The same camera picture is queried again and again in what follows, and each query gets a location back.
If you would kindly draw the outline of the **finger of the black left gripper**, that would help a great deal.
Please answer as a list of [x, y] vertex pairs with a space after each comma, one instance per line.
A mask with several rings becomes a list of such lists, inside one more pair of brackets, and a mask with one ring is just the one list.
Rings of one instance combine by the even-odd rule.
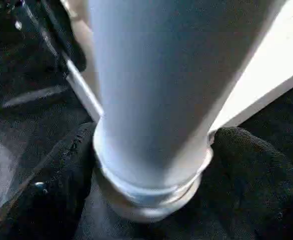
[[85, 70], [85, 53], [60, 0], [15, 0], [14, 17], [21, 23], [22, 33], [43, 43], [56, 62], [70, 59], [78, 70]]

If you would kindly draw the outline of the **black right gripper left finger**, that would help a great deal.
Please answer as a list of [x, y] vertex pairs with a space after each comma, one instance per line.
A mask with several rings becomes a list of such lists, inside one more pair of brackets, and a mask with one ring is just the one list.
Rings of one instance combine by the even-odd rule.
[[83, 123], [60, 140], [0, 208], [0, 240], [73, 239], [91, 190], [95, 128]]

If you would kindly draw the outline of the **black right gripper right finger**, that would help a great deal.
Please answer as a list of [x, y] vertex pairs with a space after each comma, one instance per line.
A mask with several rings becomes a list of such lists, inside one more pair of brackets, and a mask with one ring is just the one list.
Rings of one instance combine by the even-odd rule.
[[233, 240], [293, 240], [293, 164], [268, 142], [219, 129], [204, 172], [209, 205]]

